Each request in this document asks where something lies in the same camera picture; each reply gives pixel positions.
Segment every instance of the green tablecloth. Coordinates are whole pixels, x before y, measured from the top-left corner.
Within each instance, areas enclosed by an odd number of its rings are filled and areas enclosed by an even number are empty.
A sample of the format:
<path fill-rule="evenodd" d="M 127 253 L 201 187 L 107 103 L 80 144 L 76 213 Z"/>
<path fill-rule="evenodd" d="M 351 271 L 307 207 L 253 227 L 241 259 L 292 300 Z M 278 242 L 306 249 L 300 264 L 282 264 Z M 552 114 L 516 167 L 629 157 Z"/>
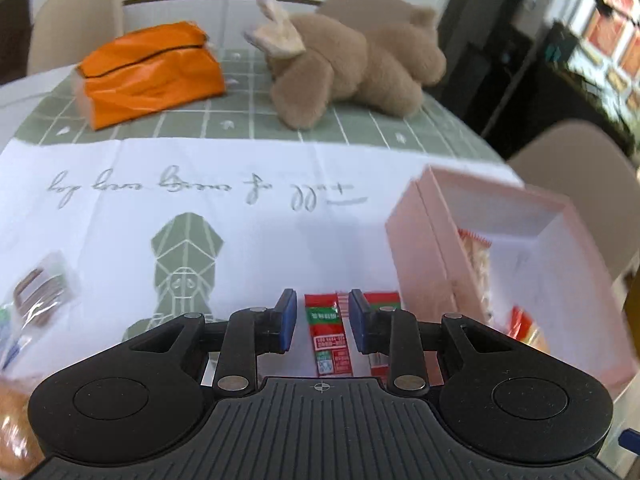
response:
<path fill-rule="evenodd" d="M 278 120 L 271 104 L 271 75 L 261 54 L 252 50 L 227 50 L 219 53 L 219 59 L 228 90 L 224 96 L 94 132 L 73 104 L 71 78 L 68 78 L 42 100 L 15 137 L 40 145 L 134 137 L 332 142 L 500 161 L 484 140 L 428 94 L 420 112 L 406 120 L 355 104 L 336 103 L 312 130 L 289 130 Z"/>

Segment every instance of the plastic bag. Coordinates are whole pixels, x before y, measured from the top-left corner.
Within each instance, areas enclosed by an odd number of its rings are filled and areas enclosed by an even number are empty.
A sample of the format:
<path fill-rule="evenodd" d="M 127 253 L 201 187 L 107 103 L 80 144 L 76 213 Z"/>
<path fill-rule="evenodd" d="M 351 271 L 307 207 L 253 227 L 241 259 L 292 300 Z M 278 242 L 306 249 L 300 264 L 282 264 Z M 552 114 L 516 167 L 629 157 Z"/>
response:
<path fill-rule="evenodd" d="M 511 309 L 511 323 L 507 335 L 545 354 L 549 353 L 549 348 L 539 325 L 519 306 L 514 306 Z"/>
<path fill-rule="evenodd" d="M 43 459 L 29 424 L 27 405 L 38 381 L 10 381 L 0 377 L 0 476 L 17 480 Z"/>
<path fill-rule="evenodd" d="M 76 289 L 61 253 L 48 254 L 26 273 L 0 305 L 0 370 L 72 304 Z"/>

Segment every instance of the pink box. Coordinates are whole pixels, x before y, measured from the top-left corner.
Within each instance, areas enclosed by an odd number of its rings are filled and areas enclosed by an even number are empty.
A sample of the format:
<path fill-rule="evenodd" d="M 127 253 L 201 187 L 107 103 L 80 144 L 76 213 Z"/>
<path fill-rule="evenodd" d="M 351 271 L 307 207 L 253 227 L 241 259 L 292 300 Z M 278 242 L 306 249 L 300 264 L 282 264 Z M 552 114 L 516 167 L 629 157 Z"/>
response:
<path fill-rule="evenodd" d="M 508 326 L 517 304 L 540 325 L 551 355 L 614 397 L 624 389 L 638 370 L 636 355 L 609 273 L 567 197 L 427 168 L 386 222 L 402 302 L 418 320 L 460 312 L 487 321 L 458 228 L 492 242 L 496 328 Z M 430 356 L 430 377 L 434 366 Z"/>

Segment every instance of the food package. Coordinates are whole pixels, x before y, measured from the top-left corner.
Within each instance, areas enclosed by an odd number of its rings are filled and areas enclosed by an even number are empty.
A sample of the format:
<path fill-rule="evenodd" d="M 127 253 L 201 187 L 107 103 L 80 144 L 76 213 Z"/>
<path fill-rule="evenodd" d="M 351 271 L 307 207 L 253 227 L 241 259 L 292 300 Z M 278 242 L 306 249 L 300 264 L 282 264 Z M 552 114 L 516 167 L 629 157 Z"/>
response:
<path fill-rule="evenodd" d="M 36 386 L 0 378 L 0 477 L 17 480 L 31 472 L 44 456 L 29 424 L 27 405 Z"/>
<path fill-rule="evenodd" d="M 514 306 L 511 309 L 511 322 L 507 335 L 545 354 L 549 353 L 549 348 L 542 330 L 540 330 L 538 324 L 533 321 L 533 318 L 519 306 Z"/>
<path fill-rule="evenodd" d="M 352 377 L 351 359 L 337 294 L 305 294 L 306 319 L 318 376 Z"/>
<path fill-rule="evenodd" d="M 400 308 L 400 294 L 398 292 L 365 292 L 364 297 L 373 310 L 382 307 L 392 309 Z M 386 383 L 386 375 L 389 371 L 389 357 L 384 354 L 369 354 L 369 366 L 371 375 Z"/>
<path fill-rule="evenodd" d="M 492 310 L 489 294 L 489 248 L 491 247 L 491 242 L 466 229 L 458 229 L 458 234 L 476 277 L 482 310 L 486 316 L 487 323 L 492 325 L 494 311 Z"/>
<path fill-rule="evenodd" d="M 61 253 L 29 269 L 0 305 L 0 370 L 39 338 L 78 291 Z"/>

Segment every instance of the ketchup packet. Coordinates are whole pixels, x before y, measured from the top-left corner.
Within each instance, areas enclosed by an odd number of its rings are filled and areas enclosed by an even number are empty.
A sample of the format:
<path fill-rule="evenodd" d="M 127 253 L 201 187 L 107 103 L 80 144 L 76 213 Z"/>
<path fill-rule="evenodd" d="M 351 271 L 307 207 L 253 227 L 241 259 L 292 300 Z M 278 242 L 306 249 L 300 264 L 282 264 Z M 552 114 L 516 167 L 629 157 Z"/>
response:
<path fill-rule="evenodd" d="M 306 319 L 316 354 L 318 376 L 352 377 L 351 359 L 337 294 L 305 294 Z"/>
<path fill-rule="evenodd" d="M 519 306 L 511 309 L 511 322 L 507 335 L 545 354 L 549 353 L 545 337 L 533 318 Z"/>
<path fill-rule="evenodd" d="M 400 294 L 397 292 L 365 292 L 364 297 L 369 302 L 369 306 L 377 310 L 384 306 L 392 309 L 400 308 Z M 369 366 L 371 375 L 378 377 L 386 383 L 386 374 L 389 370 L 389 357 L 384 354 L 369 354 Z"/>

